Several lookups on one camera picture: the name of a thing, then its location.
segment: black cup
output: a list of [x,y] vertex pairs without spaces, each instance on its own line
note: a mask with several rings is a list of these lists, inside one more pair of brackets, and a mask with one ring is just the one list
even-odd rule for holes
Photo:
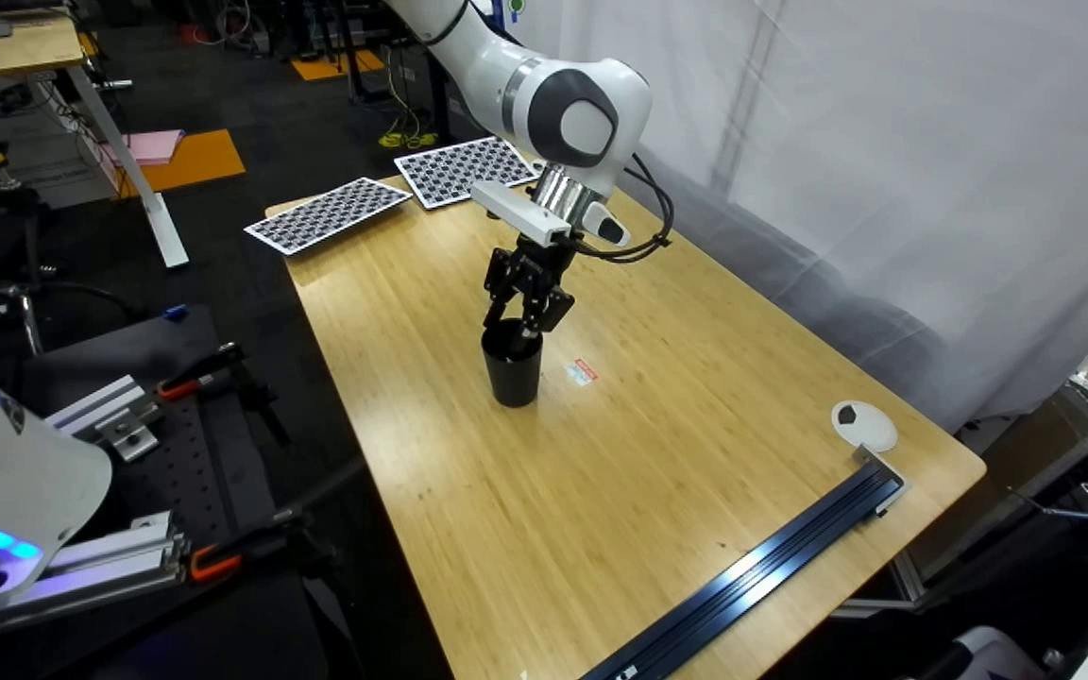
[[536,400],[540,389],[540,336],[523,336],[523,322],[492,322],[478,336],[482,368],[496,383],[496,400],[523,408]]

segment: wooden table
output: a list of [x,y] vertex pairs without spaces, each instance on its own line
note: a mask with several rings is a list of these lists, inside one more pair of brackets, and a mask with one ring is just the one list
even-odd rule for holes
[[[652,216],[614,198],[646,235]],[[761,675],[977,477],[952,441],[690,240],[577,259],[540,400],[482,375],[478,206],[398,216],[292,259],[337,393],[458,675],[583,675],[796,519],[859,458],[845,395],[900,422],[903,497],[705,647],[684,675]]]
[[176,239],[164,194],[156,194],[151,182],[138,172],[116,121],[98,99],[98,85],[87,78],[84,44],[67,14],[11,24],[11,38],[0,38],[0,74],[35,74],[35,70],[67,70],[87,106],[87,117],[102,132],[106,146],[115,151],[115,162],[125,170],[145,204],[164,263],[165,269],[190,263],[190,254]]
[[0,38],[0,74],[64,67],[77,59],[84,59],[84,44],[67,14],[16,24],[11,38]]

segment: floor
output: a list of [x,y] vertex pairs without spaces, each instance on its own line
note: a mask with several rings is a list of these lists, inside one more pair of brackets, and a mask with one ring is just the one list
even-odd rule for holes
[[[136,78],[115,93],[121,130],[230,130],[247,157],[247,179],[169,194],[193,263],[164,273],[136,204],[87,204],[62,211],[44,235],[44,259],[67,279],[93,282],[138,308],[205,301],[222,336],[235,336],[253,375],[274,393],[274,415],[292,432],[278,444],[257,418],[274,497],[295,497],[320,472],[360,458],[345,408],[283,263],[240,235],[263,204],[339,185],[360,172],[394,172],[373,156],[373,136],[388,124],[388,102],[360,102],[346,78],[297,84],[283,59],[218,44],[184,44],[172,24],[102,29],[106,67]],[[121,308],[93,298],[53,294],[44,301],[48,340],[67,342],[115,330]],[[329,501],[324,525],[345,546],[346,603],[366,675],[446,675],[424,603],[413,592],[398,541],[380,520],[366,483]],[[1038,617],[1038,597],[1053,592],[1053,612]],[[934,660],[952,636],[971,624],[1005,624],[1038,655],[1088,640],[1088,564],[1027,566],[997,597],[977,592],[928,618],[885,617],[873,624],[827,624],[773,675],[900,675]]]

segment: metal frame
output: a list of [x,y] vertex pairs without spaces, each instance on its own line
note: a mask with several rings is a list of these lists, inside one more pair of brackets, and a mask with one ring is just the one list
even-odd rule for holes
[[44,422],[67,439],[84,439],[93,444],[111,444],[121,462],[136,462],[156,451],[151,418],[157,418],[157,405],[133,375],[87,393],[84,400],[44,415]]
[[0,599],[0,629],[180,585],[180,560],[169,514],[136,519],[125,534],[57,551],[35,585]]
[[[1077,385],[1060,385],[1045,405],[1064,408],[1088,428],[1088,395]],[[1045,470],[1038,470],[1025,488],[1009,490],[977,525],[971,525],[952,546],[937,551],[934,564],[923,566],[923,579],[943,575],[965,551],[971,551],[982,536],[1017,519],[1033,514],[1033,497],[1060,480],[1088,458],[1088,432]]]
[[93,130],[106,136],[111,156],[116,157],[116,166],[125,170],[125,179],[133,182],[133,194],[151,221],[156,244],[164,254],[165,269],[180,269],[190,263],[190,249],[176,239],[176,228],[165,211],[164,194],[151,190],[151,182],[138,172],[133,151],[125,146],[125,136],[115,121],[115,113],[102,106],[98,85],[87,78],[84,63],[67,63],[64,74],[77,84],[87,117],[93,121]]
[[900,592],[890,597],[850,597],[835,608],[835,618],[873,618],[878,612],[918,612],[928,597],[918,564],[903,551],[888,564]]
[[705,641],[715,641],[761,599],[766,599],[782,582],[805,569],[822,546],[842,541],[854,525],[885,514],[900,488],[903,480],[881,458],[868,458],[845,483],[782,525],[728,569],[709,579],[680,608],[619,647],[608,660],[587,671],[587,680],[637,680],[676,671]]

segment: wire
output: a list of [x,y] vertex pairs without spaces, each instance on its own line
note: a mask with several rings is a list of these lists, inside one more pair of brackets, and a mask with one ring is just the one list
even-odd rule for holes
[[465,0],[465,2],[458,6],[458,14],[452,14],[429,43],[424,43],[424,49],[446,43],[446,38],[460,26],[460,19],[465,19],[470,6],[472,6],[472,0]]
[[652,190],[652,201],[661,206],[661,228],[652,239],[631,244],[631,249],[593,249],[593,244],[577,244],[583,255],[597,255],[597,259],[612,259],[612,263],[635,263],[646,259],[650,254],[657,254],[661,244],[667,244],[667,232],[671,232],[671,198],[657,185],[652,170],[646,166],[642,156],[631,156],[635,166],[626,166],[626,179],[642,182]]
[[253,44],[257,29],[268,29],[251,0],[228,0],[214,14],[211,14],[214,38],[205,38],[195,44],[237,44],[247,49],[247,43]]
[[417,124],[417,136],[408,140],[408,146],[403,151],[417,151],[419,146],[419,140],[424,140],[424,121],[419,121],[419,113],[417,113],[417,106],[408,106],[403,102],[403,93],[398,92],[398,54],[388,49],[388,67],[384,67],[384,78],[388,78],[388,93],[394,93],[394,102],[400,106],[400,113],[408,113],[408,121]]
[[145,322],[147,318],[136,301],[127,301],[127,298],[121,298],[121,294],[115,294],[106,287],[48,279],[48,282],[41,282],[41,294],[89,294],[89,298],[115,301],[127,322]]

